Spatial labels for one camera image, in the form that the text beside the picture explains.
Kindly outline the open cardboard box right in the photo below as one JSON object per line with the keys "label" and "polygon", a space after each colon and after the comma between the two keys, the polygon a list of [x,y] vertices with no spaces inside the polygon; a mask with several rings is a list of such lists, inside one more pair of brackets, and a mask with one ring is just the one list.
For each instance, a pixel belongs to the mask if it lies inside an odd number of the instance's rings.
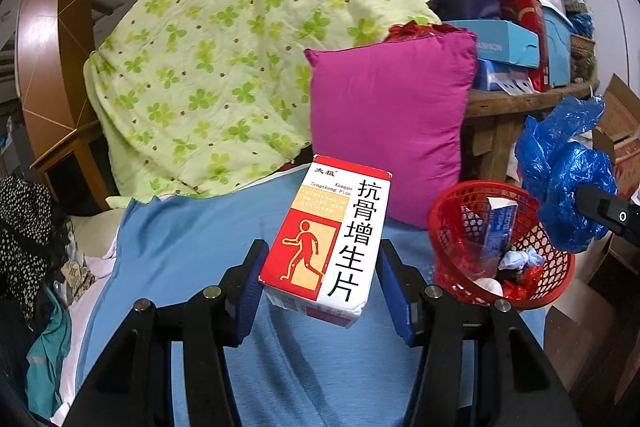
{"label": "open cardboard box right", "polygon": [[639,187],[639,98],[613,75],[603,100],[605,111],[592,132],[593,147],[611,158],[618,195],[631,198]]}

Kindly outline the wooden bench table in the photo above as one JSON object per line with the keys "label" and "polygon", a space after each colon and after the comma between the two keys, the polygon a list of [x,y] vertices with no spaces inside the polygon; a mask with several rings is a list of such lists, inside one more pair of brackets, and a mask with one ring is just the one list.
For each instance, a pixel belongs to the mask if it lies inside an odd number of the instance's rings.
{"label": "wooden bench table", "polygon": [[589,98],[599,86],[599,80],[590,80],[524,95],[470,90],[461,127],[459,180],[506,181],[511,148],[526,117],[548,112],[569,95]]}

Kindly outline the magenta pillow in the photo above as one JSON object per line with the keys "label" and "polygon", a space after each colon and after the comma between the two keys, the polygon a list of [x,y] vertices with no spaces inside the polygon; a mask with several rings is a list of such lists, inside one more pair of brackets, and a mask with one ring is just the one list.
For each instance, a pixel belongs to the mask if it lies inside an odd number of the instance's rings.
{"label": "magenta pillow", "polygon": [[459,180],[460,133],[477,69],[457,30],[335,51],[308,49],[314,153],[390,172],[388,215],[424,229]]}

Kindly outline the blue white small box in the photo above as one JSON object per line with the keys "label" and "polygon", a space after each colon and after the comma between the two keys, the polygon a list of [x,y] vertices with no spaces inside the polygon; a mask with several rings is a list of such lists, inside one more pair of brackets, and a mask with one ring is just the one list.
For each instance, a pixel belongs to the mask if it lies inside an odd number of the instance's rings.
{"label": "blue white small box", "polygon": [[518,203],[505,197],[489,196],[483,216],[482,254],[484,260],[498,258],[509,245]]}

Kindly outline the green clover pattern quilt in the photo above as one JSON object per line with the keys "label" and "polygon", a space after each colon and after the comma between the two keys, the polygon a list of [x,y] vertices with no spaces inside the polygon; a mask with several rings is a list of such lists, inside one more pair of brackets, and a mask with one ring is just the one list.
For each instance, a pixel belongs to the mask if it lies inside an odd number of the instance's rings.
{"label": "green clover pattern quilt", "polygon": [[434,22],[423,0],[138,0],[84,66],[117,192],[224,195],[311,142],[304,52]]}

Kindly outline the red plastic mesh basket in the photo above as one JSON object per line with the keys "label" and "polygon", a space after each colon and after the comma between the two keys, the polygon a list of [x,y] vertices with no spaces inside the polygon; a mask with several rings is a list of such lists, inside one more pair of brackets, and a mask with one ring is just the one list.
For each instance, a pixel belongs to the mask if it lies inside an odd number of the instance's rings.
{"label": "red plastic mesh basket", "polygon": [[440,194],[428,214],[434,282],[462,303],[504,298],[514,308],[543,308],[574,275],[575,256],[552,246],[538,202],[521,188],[468,181]]}

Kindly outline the blue plastic bag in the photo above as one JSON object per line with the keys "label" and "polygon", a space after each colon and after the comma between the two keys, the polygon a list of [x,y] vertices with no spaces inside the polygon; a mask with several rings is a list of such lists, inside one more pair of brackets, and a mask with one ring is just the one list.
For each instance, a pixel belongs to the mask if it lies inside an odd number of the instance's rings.
{"label": "blue plastic bag", "polygon": [[546,118],[528,116],[515,144],[522,187],[538,202],[538,219],[559,251],[579,254],[606,233],[604,225],[577,210],[576,191],[589,184],[615,195],[611,159],[574,140],[596,127],[604,111],[600,96],[567,96]]}

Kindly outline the red gift box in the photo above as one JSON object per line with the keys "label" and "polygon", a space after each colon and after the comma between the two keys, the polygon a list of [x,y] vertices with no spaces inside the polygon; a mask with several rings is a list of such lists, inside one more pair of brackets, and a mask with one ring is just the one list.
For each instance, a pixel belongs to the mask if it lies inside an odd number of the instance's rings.
{"label": "red gift box", "polygon": [[538,36],[538,66],[529,69],[529,79],[536,91],[548,91],[550,84],[547,33],[544,28],[544,12],[539,0],[500,0],[500,5],[505,20],[510,20]]}

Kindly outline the woven basket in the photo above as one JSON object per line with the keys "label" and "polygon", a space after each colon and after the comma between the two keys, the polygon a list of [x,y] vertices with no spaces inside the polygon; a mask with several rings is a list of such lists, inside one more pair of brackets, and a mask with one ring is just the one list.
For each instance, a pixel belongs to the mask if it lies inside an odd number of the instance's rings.
{"label": "woven basket", "polygon": [[582,83],[596,78],[596,43],[580,35],[570,35],[570,80]]}

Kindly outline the black white patterned garment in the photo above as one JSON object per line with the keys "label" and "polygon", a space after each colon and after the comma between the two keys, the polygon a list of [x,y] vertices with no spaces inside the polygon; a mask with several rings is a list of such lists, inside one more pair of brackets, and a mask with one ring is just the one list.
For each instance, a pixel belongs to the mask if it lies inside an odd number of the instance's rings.
{"label": "black white patterned garment", "polygon": [[19,178],[1,179],[1,296],[17,303],[33,329],[38,294],[65,262],[67,219],[47,187]]}

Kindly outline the red white medicine box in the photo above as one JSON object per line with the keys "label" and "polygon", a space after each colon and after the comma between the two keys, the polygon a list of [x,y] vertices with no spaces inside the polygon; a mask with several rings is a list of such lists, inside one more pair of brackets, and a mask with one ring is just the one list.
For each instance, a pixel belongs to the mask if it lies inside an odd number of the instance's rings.
{"label": "red white medicine box", "polygon": [[341,327],[366,306],[393,176],[317,155],[259,273],[273,305]]}

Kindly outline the teal garment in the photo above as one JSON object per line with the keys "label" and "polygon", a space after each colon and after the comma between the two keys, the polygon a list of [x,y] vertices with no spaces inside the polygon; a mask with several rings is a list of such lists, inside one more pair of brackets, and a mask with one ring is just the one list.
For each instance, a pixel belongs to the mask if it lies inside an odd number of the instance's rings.
{"label": "teal garment", "polygon": [[70,352],[70,316],[55,295],[49,323],[27,353],[26,395],[29,410],[50,418],[62,404],[60,381],[63,361]]}

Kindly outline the light blue cardboard box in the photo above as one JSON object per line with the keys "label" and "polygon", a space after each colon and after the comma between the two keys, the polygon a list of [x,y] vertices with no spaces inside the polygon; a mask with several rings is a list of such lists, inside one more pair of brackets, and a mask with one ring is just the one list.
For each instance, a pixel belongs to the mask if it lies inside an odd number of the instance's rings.
{"label": "light blue cardboard box", "polygon": [[450,20],[449,23],[476,35],[479,58],[526,68],[539,66],[539,38],[533,31],[508,20]]}

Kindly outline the blue bed sheet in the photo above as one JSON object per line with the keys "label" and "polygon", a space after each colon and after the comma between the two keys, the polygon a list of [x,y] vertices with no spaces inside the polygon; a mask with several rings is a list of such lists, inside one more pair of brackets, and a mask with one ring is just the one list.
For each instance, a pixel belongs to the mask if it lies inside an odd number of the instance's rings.
{"label": "blue bed sheet", "polygon": [[[295,168],[215,198],[132,202],[85,332],[78,381],[136,300],[182,303],[219,282],[255,239],[272,242],[305,173]],[[373,286],[347,329],[262,300],[250,335],[226,359],[244,425],[398,426],[420,353],[396,334],[381,288]]]}

